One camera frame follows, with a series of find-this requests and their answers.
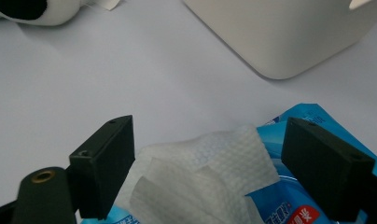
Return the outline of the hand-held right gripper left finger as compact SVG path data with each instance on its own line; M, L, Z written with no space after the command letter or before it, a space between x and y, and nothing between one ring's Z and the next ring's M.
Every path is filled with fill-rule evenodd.
M107 121L70 156L74 205L83 218L106 219L132 165L133 116Z

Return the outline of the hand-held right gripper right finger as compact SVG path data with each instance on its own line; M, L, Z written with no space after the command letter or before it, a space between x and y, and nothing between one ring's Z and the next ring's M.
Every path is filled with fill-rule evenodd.
M376 221L372 157L315 123L290 118L281 160L329 219L354 222L363 211Z

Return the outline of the blue wet wipe packet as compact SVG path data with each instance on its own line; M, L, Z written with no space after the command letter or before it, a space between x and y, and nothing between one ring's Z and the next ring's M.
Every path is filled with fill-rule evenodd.
M255 127L265 146L279 180L248 194L259 211L264 224L335 224L294 179L281 161L288 118L305 119L320 125L353 147L369 155L370 150L346 131L318 104L294 105L279 117ZM114 204L106 219L85 218L80 224L141 224L128 210Z

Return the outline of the white wet wipe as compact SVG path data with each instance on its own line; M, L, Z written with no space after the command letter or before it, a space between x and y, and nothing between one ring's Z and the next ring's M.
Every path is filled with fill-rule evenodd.
M264 224L248 194L278 180L248 125L140 149L116 205L141 224Z

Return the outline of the white plastic bin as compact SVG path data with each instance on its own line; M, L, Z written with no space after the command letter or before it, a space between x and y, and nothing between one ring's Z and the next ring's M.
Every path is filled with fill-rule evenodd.
M294 77L354 45L377 0L183 0L261 75Z

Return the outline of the panda plush toy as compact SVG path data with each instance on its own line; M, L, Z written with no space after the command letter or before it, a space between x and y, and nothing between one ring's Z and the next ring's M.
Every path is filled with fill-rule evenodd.
M114 9L121 0L0 0L0 19L36 26L56 26L73 19L79 10L96 4Z

